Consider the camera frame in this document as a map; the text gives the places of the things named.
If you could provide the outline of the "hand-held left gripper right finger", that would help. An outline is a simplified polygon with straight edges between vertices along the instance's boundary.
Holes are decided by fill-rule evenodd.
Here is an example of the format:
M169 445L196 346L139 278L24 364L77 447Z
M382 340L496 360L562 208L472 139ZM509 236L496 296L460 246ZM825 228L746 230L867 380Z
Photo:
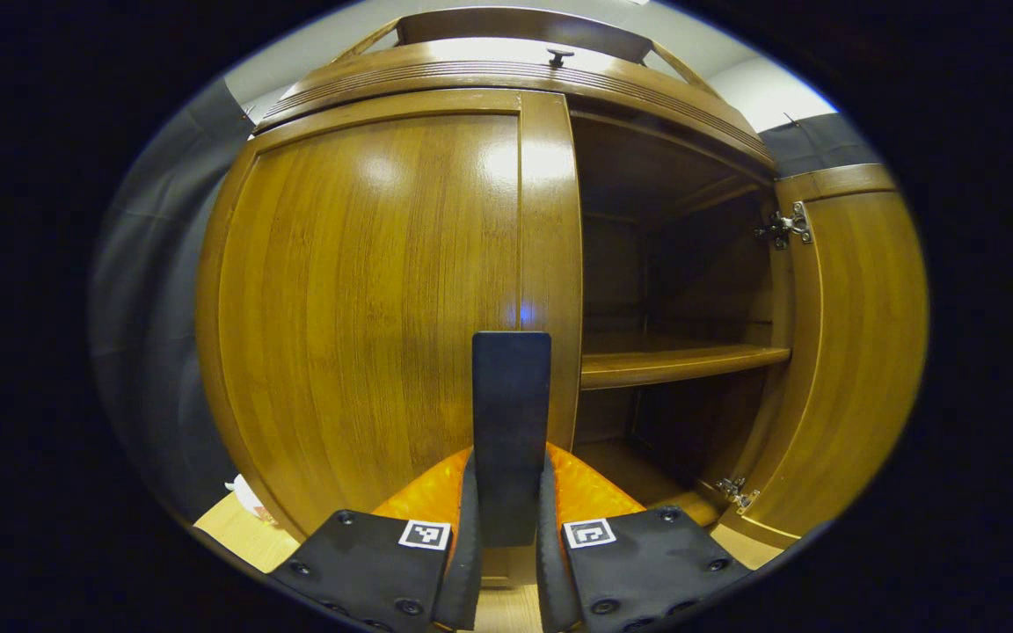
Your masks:
M680 507L644 507L554 445L540 477L536 554L543 633L660 628L752 573Z

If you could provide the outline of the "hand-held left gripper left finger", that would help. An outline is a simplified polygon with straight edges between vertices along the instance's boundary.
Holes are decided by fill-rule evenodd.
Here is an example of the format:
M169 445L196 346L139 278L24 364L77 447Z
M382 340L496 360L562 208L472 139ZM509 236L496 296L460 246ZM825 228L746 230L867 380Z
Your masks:
M346 633L471 630L482 578L478 510L465 448L373 512L331 513L271 578Z

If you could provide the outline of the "black door handle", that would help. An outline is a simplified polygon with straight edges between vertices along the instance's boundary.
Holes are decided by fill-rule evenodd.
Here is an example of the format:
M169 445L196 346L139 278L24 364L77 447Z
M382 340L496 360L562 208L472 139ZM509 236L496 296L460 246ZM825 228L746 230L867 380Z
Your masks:
M473 336L473 457L479 530L487 548L535 540L550 415L551 337Z

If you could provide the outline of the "wooden shoe cabinet door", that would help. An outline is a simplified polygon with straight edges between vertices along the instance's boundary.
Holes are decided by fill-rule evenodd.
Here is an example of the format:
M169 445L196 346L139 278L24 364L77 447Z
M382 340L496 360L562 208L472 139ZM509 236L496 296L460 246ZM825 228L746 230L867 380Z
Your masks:
M210 410L297 541L473 442L476 332L551 337L547 440L570 448L583 330L567 99L371 98L243 144L208 221L196 339Z
M883 164L783 178L769 209L807 205L813 245L768 249L772 366L732 478L762 492L711 537L756 568L835 520L883 469L920 389L929 290L920 241Z

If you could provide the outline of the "wooden double-door shoe cabinet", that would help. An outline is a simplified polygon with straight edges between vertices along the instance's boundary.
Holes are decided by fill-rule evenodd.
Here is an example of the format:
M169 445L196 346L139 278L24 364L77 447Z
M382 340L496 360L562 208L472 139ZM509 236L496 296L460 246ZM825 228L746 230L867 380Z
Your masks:
M657 39L513 5L393 19L330 63L437 39L538 39L591 49L702 85L735 108ZM573 134L583 339L636 332L776 347L769 247L751 234L775 203L775 172L749 169L667 121L552 93L565 101ZM580 389L574 453L640 504L676 505L712 528L729 506L714 484L732 478L772 366Z

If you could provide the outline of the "metal door hinge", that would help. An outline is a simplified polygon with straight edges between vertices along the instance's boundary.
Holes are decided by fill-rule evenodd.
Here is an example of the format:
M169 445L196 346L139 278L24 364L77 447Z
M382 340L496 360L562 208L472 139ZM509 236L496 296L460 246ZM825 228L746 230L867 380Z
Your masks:
M721 477L714 484L715 489L725 498L728 504L736 507L736 513L744 515L753 502L759 498L760 492L757 488L747 488L746 477Z
M768 220L753 229L756 240L770 242L773 249L787 250L792 239L801 244L813 245L813 230L807 205L802 200L793 201L788 213L772 211Z

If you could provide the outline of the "wooden cabinet drawer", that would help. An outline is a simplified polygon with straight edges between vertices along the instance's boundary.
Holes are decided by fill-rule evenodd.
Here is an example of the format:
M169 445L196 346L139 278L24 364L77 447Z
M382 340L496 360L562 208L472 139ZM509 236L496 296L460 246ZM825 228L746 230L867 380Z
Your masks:
M728 159L772 172L775 160L739 111L702 85L579 47L552 65L538 39L437 39L361 54L314 69L277 101L254 134L354 101L422 90L542 90L667 121Z

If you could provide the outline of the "white plush toy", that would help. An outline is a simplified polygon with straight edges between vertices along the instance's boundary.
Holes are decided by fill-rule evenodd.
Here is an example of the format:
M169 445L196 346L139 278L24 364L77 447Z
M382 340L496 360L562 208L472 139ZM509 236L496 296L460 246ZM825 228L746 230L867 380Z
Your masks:
M240 504L247 513L257 517L257 520L264 522L265 525L272 526L272 528L279 526L278 521L275 520L269 510L266 509L264 502L259 500L256 492L251 489L251 486L242 474L237 474L232 481L226 481L222 485L224 485L225 489L237 498L238 504Z

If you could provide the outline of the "wooden inner shelf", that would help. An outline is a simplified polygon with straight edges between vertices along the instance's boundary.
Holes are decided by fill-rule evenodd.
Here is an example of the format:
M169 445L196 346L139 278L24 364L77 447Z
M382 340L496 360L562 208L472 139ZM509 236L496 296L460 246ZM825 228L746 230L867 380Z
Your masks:
M579 388L583 391L673 383L784 363L791 349L651 333L586 335Z

